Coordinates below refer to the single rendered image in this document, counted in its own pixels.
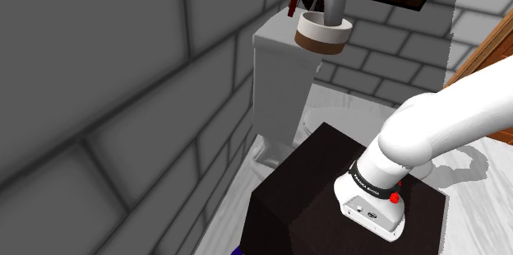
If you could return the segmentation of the grey cup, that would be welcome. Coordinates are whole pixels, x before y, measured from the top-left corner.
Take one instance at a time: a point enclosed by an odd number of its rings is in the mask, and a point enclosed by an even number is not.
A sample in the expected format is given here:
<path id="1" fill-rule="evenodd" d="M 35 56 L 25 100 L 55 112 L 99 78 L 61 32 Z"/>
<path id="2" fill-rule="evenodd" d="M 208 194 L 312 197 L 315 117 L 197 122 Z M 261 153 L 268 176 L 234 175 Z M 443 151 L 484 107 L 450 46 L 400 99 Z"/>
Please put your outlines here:
<path id="1" fill-rule="evenodd" d="M 342 23 L 347 0 L 324 0 L 324 25 L 339 26 Z"/>

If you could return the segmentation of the white and brown bowl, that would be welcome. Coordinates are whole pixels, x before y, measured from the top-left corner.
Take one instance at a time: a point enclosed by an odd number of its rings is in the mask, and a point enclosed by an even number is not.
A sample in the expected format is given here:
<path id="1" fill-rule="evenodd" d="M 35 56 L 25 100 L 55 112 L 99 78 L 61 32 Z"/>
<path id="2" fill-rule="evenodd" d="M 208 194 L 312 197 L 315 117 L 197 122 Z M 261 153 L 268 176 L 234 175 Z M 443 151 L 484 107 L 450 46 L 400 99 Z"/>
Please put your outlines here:
<path id="1" fill-rule="evenodd" d="M 323 55 L 336 55 L 343 51 L 353 29 L 343 19 L 340 25 L 324 25 L 323 12 L 303 12 L 298 20 L 294 41 L 301 48 Z"/>

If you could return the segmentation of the white toilet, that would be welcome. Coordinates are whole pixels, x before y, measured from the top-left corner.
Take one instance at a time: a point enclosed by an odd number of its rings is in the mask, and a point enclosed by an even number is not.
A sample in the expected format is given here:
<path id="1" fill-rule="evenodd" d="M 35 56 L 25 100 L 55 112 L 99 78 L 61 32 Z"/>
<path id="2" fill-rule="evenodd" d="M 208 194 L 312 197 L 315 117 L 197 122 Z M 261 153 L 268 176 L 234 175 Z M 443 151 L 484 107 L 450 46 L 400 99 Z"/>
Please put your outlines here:
<path id="1" fill-rule="evenodd" d="M 253 128 L 262 137 L 250 164 L 265 179 L 321 124 L 368 146 L 394 109 L 342 92 L 318 80 L 328 63 L 295 43 L 298 21 L 286 9 L 252 37 L 254 46 Z"/>

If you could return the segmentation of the dark robot stand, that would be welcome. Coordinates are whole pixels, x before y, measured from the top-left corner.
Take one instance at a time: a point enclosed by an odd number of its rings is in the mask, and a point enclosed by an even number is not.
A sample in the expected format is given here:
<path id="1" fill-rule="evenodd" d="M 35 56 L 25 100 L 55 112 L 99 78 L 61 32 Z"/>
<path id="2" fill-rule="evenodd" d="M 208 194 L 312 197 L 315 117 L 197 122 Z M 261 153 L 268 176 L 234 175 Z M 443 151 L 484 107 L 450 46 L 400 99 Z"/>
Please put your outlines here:
<path id="1" fill-rule="evenodd" d="M 364 149 L 323 123 L 252 192 L 243 255 L 439 255 L 446 196 L 412 175 L 402 180 L 405 227 L 396 241 L 341 213 L 333 184 Z"/>

